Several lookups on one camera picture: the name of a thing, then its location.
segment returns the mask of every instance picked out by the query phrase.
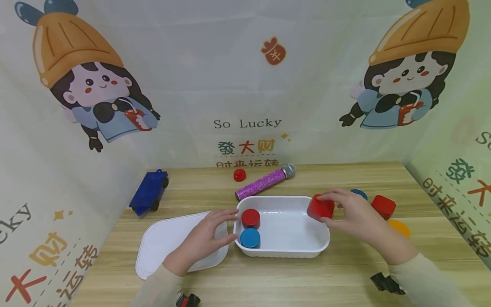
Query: purple glitter toy microphone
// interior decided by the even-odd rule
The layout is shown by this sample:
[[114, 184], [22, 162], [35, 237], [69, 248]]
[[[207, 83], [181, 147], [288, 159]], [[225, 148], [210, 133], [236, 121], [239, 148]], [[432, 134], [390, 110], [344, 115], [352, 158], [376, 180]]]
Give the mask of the purple glitter toy microphone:
[[235, 192], [237, 200], [242, 200], [246, 197], [253, 196], [259, 192], [274, 186], [278, 182], [285, 180], [286, 178], [292, 178], [295, 176], [295, 165], [285, 164], [282, 168], [275, 170], [272, 173], [260, 178], [252, 183], [249, 183], [245, 187]]

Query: blue cap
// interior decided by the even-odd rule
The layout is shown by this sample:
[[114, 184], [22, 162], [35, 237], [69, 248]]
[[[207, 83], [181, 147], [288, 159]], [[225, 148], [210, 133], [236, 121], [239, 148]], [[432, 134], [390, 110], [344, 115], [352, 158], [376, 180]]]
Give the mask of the blue cap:
[[358, 194], [358, 195], [361, 195], [361, 196], [363, 196], [363, 198], [365, 200], [368, 200], [367, 194], [365, 194], [365, 192], [363, 192], [362, 190], [353, 189], [353, 190], [351, 190], [351, 192]]
[[254, 249], [259, 247], [261, 242], [261, 236], [259, 231], [254, 228], [247, 228], [241, 233], [241, 244], [248, 249]]

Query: star decoration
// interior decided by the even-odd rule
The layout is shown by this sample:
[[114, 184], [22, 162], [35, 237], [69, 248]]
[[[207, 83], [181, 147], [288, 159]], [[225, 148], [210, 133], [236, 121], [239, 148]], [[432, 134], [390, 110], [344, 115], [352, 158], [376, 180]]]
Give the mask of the star decoration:
[[55, 218], [53, 219], [53, 221], [62, 220], [62, 219], [63, 219], [63, 210], [55, 211]]

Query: toy wheel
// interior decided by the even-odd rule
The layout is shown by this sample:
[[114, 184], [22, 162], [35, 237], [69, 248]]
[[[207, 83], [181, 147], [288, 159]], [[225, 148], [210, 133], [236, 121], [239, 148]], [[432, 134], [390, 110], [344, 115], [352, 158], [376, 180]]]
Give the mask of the toy wheel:
[[157, 211], [160, 206], [160, 202], [158, 200], [155, 200], [152, 206], [150, 207], [150, 211]]

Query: white plastic tray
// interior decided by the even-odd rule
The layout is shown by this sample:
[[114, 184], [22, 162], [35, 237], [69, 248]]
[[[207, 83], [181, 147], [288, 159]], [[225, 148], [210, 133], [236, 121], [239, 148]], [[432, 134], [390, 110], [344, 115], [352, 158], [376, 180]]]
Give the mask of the white plastic tray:
[[[324, 223], [307, 215], [311, 198], [308, 196], [250, 196], [239, 202], [239, 219], [234, 233], [239, 236], [235, 244], [250, 257], [314, 258], [330, 242], [330, 232]], [[247, 209], [259, 211], [261, 248], [248, 249], [241, 245], [244, 229], [240, 216]]]
[[[191, 230], [208, 214], [208, 212], [156, 222], [143, 234], [138, 257], [136, 258], [136, 274], [141, 279], [152, 275], [165, 257], [175, 250]], [[215, 238], [221, 239], [228, 234], [227, 222], [217, 227]], [[227, 256], [228, 245], [210, 256], [196, 262], [188, 272], [209, 269], [219, 265]]]

